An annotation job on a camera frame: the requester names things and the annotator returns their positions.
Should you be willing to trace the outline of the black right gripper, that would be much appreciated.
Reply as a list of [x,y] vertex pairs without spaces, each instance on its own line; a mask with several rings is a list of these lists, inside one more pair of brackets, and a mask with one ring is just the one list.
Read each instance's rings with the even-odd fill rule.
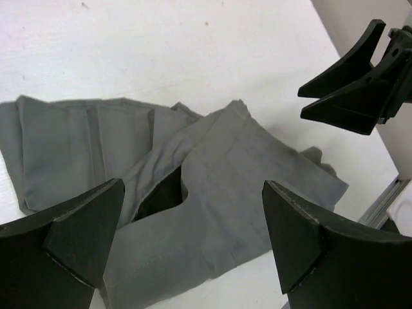
[[410,26],[391,29],[382,60],[371,65],[385,26],[381,19],[371,20],[345,55],[299,88],[298,97],[317,99],[301,110],[302,119],[370,135],[411,102]]

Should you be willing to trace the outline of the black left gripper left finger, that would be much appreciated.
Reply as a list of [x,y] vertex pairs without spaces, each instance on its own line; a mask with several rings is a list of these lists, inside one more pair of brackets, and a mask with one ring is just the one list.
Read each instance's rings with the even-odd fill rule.
[[1,225],[1,308],[89,308],[125,195],[121,179]]

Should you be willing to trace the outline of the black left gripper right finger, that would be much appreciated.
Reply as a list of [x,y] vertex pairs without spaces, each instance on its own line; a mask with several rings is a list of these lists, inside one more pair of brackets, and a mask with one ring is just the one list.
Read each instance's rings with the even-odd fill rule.
[[262,199],[289,307],[411,307],[410,237],[346,219],[274,181]]

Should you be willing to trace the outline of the grey pleated skirt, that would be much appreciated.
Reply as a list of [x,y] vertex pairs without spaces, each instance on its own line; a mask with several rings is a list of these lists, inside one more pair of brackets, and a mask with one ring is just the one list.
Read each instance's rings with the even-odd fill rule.
[[125,185],[100,294],[146,308],[266,254],[262,189],[275,180],[333,210],[348,186],[235,100],[207,116],[127,99],[1,104],[1,153],[34,214],[112,178]]

